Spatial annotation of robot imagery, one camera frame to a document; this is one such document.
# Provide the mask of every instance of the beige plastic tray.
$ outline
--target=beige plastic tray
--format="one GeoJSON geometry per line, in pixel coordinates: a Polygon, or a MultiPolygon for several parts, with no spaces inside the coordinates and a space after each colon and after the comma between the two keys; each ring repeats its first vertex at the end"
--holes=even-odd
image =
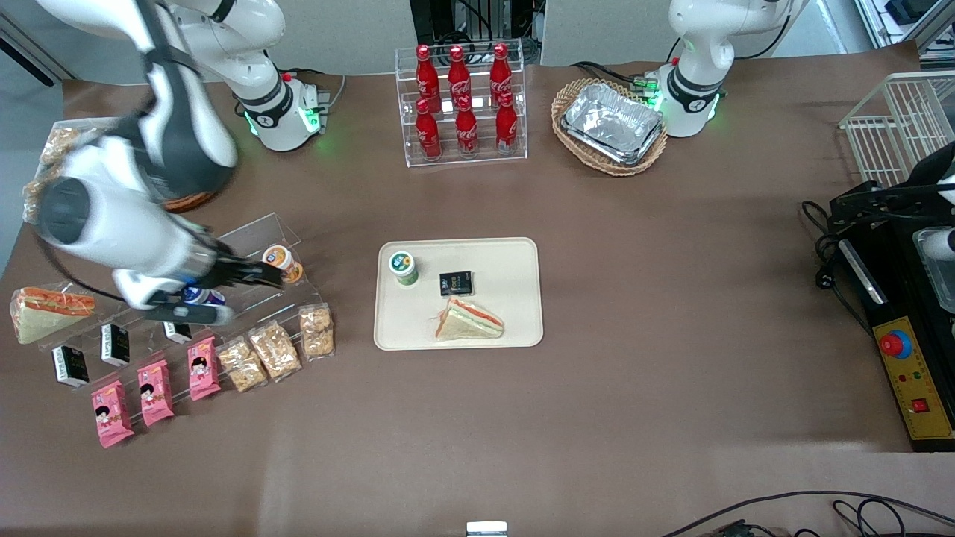
{"type": "Polygon", "coordinates": [[[383,351],[533,347],[543,338],[541,275],[537,245],[526,237],[387,243],[378,251],[374,303],[374,344],[383,351]],[[414,256],[418,280],[405,287],[388,269],[392,254],[414,256]],[[474,302],[504,323],[498,339],[435,339],[441,296],[438,275],[470,270],[474,302]]]}

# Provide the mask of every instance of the emergency stop button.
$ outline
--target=emergency stop button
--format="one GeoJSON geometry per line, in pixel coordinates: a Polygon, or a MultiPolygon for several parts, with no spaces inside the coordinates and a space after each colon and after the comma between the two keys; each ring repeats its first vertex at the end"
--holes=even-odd
{"type": "Polygon", "coordinates": [[[879,348],[890,356],[904,360],[912,355],[912,339],[901,330],[893,330],[879,339],[879,348]]]}

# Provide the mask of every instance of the yellow control panel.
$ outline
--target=yellow control panel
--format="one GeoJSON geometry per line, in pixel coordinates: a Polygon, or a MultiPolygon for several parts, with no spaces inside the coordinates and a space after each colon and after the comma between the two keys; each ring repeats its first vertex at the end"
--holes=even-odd
{"type": "Polygon", "coordinates": [[[902,417],[912,440],[952,438],[951,423],[942,401],[925,367],[919,342],[912,332],[908,317],[872,329],[879,343],[879,352],[902,417]]]}

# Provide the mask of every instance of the sandwich wrapper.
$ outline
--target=sandwich wrapper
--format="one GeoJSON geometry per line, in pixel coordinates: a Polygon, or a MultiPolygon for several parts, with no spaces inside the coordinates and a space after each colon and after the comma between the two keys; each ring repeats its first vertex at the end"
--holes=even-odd
{"type": "Polygon", "coordinates": [[[10,317],[21,345],[33,343],[89,317],[96,308],[87,294],[66,292],[69,284],[50,289],[23,288],[10,300],[10,317]]]}
{"type": "Polygon", "coordinates": [[[460,298],[451,297],[438,317],[435,338],[497,339],[504,334],[504,323],[493,313],[460,298]]]}

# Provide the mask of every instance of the red button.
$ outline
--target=red button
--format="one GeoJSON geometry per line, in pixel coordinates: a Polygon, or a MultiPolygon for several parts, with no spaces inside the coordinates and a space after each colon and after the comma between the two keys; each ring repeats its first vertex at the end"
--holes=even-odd
{"type": "Polygon", "coordinates": [[[882,351],[890,356],[898,356],[905,350],[902,338],[893,333],[887,333],[879,340],[882,351]]]}

